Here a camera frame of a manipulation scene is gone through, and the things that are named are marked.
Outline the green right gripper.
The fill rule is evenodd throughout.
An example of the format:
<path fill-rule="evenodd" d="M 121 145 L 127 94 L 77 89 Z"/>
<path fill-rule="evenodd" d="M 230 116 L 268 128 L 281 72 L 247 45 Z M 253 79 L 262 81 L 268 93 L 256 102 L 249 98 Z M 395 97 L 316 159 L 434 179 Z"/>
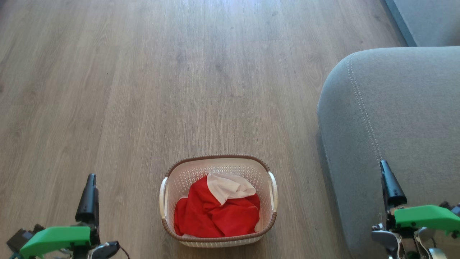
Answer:
<path fill-rule="evenodd" d="M 380 168 L 384 206 L 387 210 L 385 228 L 388 231 L 430 228 L 444 231 L 446 235 L 459 233 L 460 218 L 448 208 L 438 205 L 402 207 L 407 204 L 407 197 L 396 176 L 386 160 L 380 161 Z"/>

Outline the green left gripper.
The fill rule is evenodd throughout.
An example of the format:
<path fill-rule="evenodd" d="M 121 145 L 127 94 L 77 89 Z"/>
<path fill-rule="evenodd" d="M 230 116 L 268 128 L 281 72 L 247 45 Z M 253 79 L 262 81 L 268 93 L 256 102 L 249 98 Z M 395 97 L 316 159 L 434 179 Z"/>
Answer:
<path fill-rule="evenodd" d="M 69 251 L 74 258 L 84 259 L 90 250 L 101 245 L 99 230 L 99 192 L 96 175 L 89 174 L 75 214 L 76 222 L 87 225 L 53 226 L 37 232 L 20 249 L 23 259 L 44 258 L 59 250 Z"/>

